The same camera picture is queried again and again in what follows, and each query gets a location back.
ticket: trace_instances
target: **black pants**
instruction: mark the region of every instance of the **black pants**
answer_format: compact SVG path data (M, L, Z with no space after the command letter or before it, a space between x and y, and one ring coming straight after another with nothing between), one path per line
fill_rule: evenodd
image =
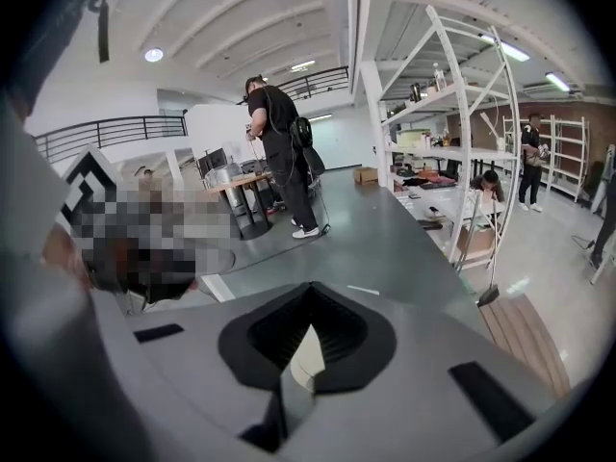
M616 193L608 193L605 203L607 204L605 220L603 221L603 226L601 226L601 231L599 232L599 236L597 236L597 242L593 249L593 253L596 255L603 254L603 247L614 232L614 229L616 229Z
M520 183L519 199L522 203L526 199L526 190L530 187L530 205L537 203L537 192L541 185L541 167L524 165L524 174Z
M317 219L308 199L308 165L301 152L289 150L268 156L268 166L285 204L304 231L315 229Z

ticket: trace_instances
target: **railing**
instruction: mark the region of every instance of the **railing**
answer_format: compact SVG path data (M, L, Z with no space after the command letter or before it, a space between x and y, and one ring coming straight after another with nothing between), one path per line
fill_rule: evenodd
M49 163L76 156L88 144L99 149L131 141L186 136L182 116L127 116L89 121L34 137Z
M307 99L332 90L348 89L348 67L330 68L323 72L311 73L277 87L289 94L291 99Z

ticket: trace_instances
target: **white sneaker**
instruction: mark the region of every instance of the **white sneaker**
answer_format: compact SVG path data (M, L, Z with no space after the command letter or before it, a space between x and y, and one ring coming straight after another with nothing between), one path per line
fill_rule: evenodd
M319 235L319 227L317 226L315 229L313 229L312 231L304 231L303 229L300 229L299 231L295 231L293 233L293 237L296 240L301 240L303 238L310 238L312 236L318 236Z

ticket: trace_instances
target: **ceiling light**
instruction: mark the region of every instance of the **ceiling light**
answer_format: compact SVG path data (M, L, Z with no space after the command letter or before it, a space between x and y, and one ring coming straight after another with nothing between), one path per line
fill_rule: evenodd
M164 55L165 53L163 53L161 48L152 48L151 50L147 50L144 56L147 61L153 63L162 60Z
M308 118L308 121L319 121L326 118L331 118L331 115L315 116L314 118Z
M491 42L492 44L496 42L496 40L492 38L491 36L480 35L480 37L484 41ZM513 46L511 46L511 44L507 44L504 41L501 41L501 43L502 43L502 51L504 51L504 54L507 55L508 57L514 58L518 62L525 62L526 60L530 60L530 56L527 55L524 51L521 51L518 48L514 48Z
M306 66L314 65L316 62L311 60L310 62L304 62L303 64L293 65L291 70L298 70L299 68L305 68Z
M553 73L547 73L546 79L552 82L555 86L557 86L563 92L569 92L571 90L571 88L569 88L569 86L567 86L560 77L558 77L557 75L554 75Z

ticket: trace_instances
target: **gray platform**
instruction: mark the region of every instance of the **gray platform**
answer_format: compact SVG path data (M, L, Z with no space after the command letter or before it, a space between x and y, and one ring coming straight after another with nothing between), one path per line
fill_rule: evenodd
M236 248L236 269L243 269L223 275L235 296L313 280L351 285L444 311L490 337L473 298L443 253L390 192L376 185L357 186L350 170L340 170L324 174L322 193L331 231L294 248L291 215L276 215L268 234ZM321 202L317 200L314 208L320 223L325 221Z

